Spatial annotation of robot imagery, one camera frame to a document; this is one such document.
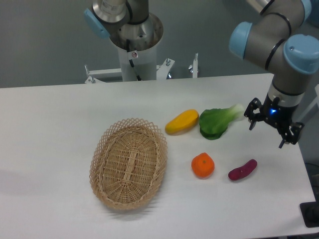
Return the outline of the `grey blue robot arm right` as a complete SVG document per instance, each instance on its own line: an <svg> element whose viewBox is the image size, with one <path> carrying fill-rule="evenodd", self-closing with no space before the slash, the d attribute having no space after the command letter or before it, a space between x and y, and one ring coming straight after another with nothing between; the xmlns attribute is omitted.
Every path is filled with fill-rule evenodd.
<svg viewBox="0 0 319 239"><path fill-rule="evenodd" d="M229 50L273 74L264 102L254 98L244 116L253 129L263 121L275 128L284 144L295 145L304 124L292 117L312 76L319 69L319 41L294 34L312 12L310 0L250 0L262 19L257 24L242 22L229 40Z"/></svg>

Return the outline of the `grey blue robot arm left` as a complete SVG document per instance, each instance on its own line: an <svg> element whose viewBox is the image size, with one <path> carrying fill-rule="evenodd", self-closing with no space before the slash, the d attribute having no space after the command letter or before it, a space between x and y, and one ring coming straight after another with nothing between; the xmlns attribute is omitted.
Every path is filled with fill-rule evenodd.
<svg viewBox="0 0 319 239"><path fill-rule="evenodd" d="M251 23L246 0L159 0L158 17L147 0L95 0L84 11L92 31L117 48L123 81L166 80L175 61L193 57L188 72L243 58Z"/></svg>

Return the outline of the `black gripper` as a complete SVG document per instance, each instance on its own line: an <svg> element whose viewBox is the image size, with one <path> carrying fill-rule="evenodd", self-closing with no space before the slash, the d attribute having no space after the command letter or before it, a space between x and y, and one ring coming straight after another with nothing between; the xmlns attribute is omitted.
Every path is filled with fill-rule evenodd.
<svg viewBox="0 0 319 239"><path fill-rule="evenodd" d="M254 98L247 106L244 117L246 117L250 123L249 130L252 130L257 122L263 121L268 125L278 128L278 133L282 137L282 141L279 144L279 148L282 148L284 144L295 145L301 135L304 128L302 122L292 122L292 116L297 109L298 104L295 106L281 106L276 100L271 100L266 95L263 105L258 98Z"/></svg>

